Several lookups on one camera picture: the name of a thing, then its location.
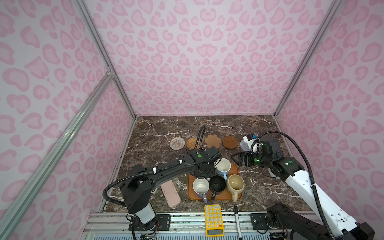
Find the cork paw-shaped coaster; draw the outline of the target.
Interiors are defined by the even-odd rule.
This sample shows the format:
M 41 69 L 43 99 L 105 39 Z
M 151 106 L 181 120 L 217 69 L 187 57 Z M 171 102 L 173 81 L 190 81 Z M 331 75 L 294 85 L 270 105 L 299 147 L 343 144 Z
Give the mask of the cork paw-shaped coaster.
M 204 141 L 208 149 L 211 147 L 219 149 L 222 142 L 221 138 L 219 138 L 217 135 L 208 135 Z

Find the light blue mug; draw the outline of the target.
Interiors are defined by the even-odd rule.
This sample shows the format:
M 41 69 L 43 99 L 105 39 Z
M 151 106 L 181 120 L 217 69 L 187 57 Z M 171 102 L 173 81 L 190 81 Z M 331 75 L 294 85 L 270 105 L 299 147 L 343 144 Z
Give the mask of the light blue mug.
M 231 170 L 232 164 L 226 158 L 221 158 L 215 162 L 216 174 L 227 180 L 228 174 Z

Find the white woven round coaster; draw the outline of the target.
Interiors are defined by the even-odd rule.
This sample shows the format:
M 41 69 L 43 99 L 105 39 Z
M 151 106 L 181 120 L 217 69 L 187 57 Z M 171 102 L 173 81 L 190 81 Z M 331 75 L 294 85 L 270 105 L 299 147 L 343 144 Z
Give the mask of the white woven round coaster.
M 181 137 L 175 137 L 170 142 L 170 147 L 172 150 L 178 151 L 185 146 L 185 140 Z

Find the grey knitted round coaster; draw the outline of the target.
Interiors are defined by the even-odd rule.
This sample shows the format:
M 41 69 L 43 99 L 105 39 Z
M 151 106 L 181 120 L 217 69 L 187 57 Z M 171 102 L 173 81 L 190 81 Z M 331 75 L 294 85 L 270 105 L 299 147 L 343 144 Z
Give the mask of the grey knitted round coaster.
M 248 146 L 248 144 L 244 140 L 241 140 L 240 147 L 244 152 L 250 151 L 250 147 Z

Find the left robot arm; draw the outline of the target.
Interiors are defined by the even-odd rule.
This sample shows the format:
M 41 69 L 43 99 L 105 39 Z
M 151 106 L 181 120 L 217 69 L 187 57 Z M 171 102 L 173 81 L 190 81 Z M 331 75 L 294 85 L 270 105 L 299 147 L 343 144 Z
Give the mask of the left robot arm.
M 215 163 L 222 158 L 216 147 L 207 150 L 189 150 L 177 160 L 159 164 L 152 168 L 134 166 L 128 173 L 129 179 L 123 181 L 120 192 L 129 214 L 138 217 L 142 224 L 156 218 L 150 204 L 153 189 L 183 175 L 195 178 L 211 178 L 215 175 Z

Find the rattan woven round coaster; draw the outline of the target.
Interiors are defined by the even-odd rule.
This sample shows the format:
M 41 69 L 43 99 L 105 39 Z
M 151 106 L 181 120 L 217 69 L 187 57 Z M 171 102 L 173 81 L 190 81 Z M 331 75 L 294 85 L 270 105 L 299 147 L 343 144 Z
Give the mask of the rattan woven round coaster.
M 200 140 L 198 138 L 190 138 L 187 140 L 187 148 L 189 150 L 200 149 Z

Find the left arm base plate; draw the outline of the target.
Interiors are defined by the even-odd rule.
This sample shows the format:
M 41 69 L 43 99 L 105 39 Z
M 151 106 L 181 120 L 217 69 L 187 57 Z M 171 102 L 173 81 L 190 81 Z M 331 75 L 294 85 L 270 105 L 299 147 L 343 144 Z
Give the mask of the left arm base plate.
M 155 218 L 146 224 L 143 224 L 138 217 L 134 217 L 129 225 L 131 231 L 135 227 L 135 232 L 154 232 L 154 231 L 168 231 L 170 229 L 171 215 L 169 214 L 156 214 Z

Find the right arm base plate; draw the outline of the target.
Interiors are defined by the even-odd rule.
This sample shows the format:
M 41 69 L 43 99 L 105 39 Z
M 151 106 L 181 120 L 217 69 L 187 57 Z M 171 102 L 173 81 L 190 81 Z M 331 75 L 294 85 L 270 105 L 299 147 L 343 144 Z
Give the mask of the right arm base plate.
M 259 232 L 264 233 L 265 231 L 283 229 L 283 225 L 278 221 L 278 218 L 269 212 L 253 213 L 250 214 L 250 217 L 253 229 Z

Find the brown wooden round coaster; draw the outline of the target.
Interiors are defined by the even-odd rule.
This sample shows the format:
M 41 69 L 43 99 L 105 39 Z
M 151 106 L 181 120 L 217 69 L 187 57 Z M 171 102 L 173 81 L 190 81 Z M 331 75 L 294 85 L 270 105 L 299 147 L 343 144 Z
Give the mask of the brown wooden round coaster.
M 225 148 L 233 150 L 238 147 L 239 141 L 234 136 L 225 136 L 222 143 Z

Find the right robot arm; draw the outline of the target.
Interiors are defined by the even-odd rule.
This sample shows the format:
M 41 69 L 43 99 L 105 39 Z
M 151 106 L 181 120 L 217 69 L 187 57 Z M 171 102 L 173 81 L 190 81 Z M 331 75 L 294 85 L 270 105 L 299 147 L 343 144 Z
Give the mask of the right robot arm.
M 240 167 L 269 168 L 273 177 L 290 186 L 322 221 L 308 220 L 292 211 L 287 205 L 275 204 L 267 209 L 265 226 L 268 229 L 283 227 L 308 240 L 372 240 L 375 231 L 368 223 L 359 223 L 347 214 L 315 183 L 309 170 L 295 158 L 276 154 L 242 152 L 231 156 Z

